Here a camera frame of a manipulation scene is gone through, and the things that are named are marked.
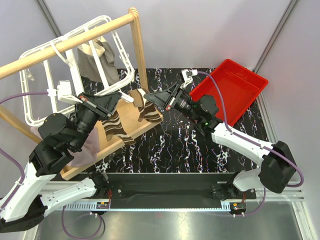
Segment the white clothes peg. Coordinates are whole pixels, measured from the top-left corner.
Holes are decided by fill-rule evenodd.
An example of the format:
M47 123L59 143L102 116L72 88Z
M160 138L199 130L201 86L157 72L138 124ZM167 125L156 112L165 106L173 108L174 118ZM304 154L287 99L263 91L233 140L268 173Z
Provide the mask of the white clothes peg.
M127 103L132 103L134 101L133 97L123 92L121 93L121 98Z

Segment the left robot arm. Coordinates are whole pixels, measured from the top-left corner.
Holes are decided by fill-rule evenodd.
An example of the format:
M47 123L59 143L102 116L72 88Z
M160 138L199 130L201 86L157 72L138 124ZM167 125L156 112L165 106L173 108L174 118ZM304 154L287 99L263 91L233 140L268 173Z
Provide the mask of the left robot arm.
M21 177L11 191L0 200L1 233L27 231L52 212L84 198L103 198L108 183L103 174L95 172L74 185L41 194L43 187L71 162L72 153L82 146L97 121L107 120L121 99L120 92L102 96L81 93L76 98L75 117L52 113L38 128L41 142L29 155Z

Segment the white plastic sock hanger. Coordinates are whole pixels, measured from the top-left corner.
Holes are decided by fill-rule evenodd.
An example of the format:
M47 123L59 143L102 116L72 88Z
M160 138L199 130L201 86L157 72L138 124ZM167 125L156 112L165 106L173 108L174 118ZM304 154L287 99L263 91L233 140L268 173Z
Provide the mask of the white plastic sock hanger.
M98 16L98 17L88 21L87 23L75 28L74 30L66 33L63 36L55 38L51 41L48 41L42 45L39 45L35 48L32 48L32 49L24 52L20 56L19 59L23 60L26 57L30 57L33 54L38 54L38 53L40 53L44 50L47 50L47 49L54 50L55 54L65 64L68 65L75 93L77 95L79 95L84 92L84 86L83 86L83 82L81 79L80 68L78 66L78 62L76 61L76 57L74 55L73 49L70 48L70 49L66 50L65 51L66 57L63 57L63 55L58 52L57 45L65 42L67 40L70 40L72 38L79 37L82 34L86 34L89 31L96 30L98 27L104 27L106 25L114 25L118 21L119 21L118 18L112 20L107 15ZM118 82L116 82L114 84L108 83L108 80L110 78L107 77L107 75L105 74L104 68L103 68L101 60L100 60L101 56L98 53L98 46L96 45L96 42L94 41L93 38L87 41L88 48L91 50L91 52L93 54L94 63L97 67L99 76L101 77L102 84L103 84L103 90L96 93L97 96L102 96L102 95L106 95L106 94L113 93L113 92L120 92L123 87L127 86L128 84L130 84L131 82L134 81L135 70L131 64L131 61L129 59L129 55L126 53L126 50L125 50L125 48L121 42L121 39L116 31L116 29L121 28L127 24L129 24L128 21L123 21L121 24L114 27L113 30L109 31L112 34L113 40L114 40L116 47L119 51L119 57L127 70L127 74L126 74L125 78L123 78L122 80L119 80ZM49 65L49 60L45 59L45 60L41 60L40 62L44 66L48 89L56 89L57 87L54 87L53 77L52 77L52 73L51 73L51 69L50 69L50 65ZM49 96L49 98L50 98L50 103L51 103L51 108L52 108L53 113L61 113L64 115L68 115L68 114L73 113L75 111L75 108L73 106L69 106L69 107L64 108L62 110L58 110L58 104L57 104L58 98L57 97L50 97L50 96Z

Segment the brown striped sock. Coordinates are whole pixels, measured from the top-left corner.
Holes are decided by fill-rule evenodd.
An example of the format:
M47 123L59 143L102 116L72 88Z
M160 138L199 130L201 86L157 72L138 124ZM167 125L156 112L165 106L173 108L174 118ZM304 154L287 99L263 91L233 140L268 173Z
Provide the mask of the brown striped sock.
M145 94L150 93L147 89L137 88L130 90L128 93L133 98L133 106L139 111L139 122L142 120L153 124L162 122L162 116L157 112L155 105L144 97Z
M101 123L104 128L107 141L110 141L114 136L116 136L120 138L125 145L134 145L136 143L136 141L124 130L117 111L115 111L109 119L102 120Z

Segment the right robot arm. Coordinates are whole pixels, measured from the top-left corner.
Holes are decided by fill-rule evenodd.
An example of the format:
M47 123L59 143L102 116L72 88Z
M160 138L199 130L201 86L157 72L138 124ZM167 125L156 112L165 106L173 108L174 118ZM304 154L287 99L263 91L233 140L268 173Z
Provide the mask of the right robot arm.
M163 110L179 111L194 122L194 128L203 137L240 153L257 165L256 169L241 171L233 177L227 185L228 195L232 198L239 198L253 188L266 188L281 194L297 172L285 142L259 140L229 126L216 117L219 108L212 95L205 94L194 101L185 89L175 84L163 91L146 93L144 98Z

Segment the lilac sock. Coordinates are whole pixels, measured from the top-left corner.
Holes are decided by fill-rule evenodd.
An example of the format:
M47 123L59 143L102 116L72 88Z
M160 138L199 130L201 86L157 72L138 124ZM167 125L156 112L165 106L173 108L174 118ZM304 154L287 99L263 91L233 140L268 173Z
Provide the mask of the lilac sock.
M71 152L70 154L74 157L67 166L70 167L82 167L93 163L96 160L97 153L100 151L98 129L93 128L88 138L84 142L80 152Z

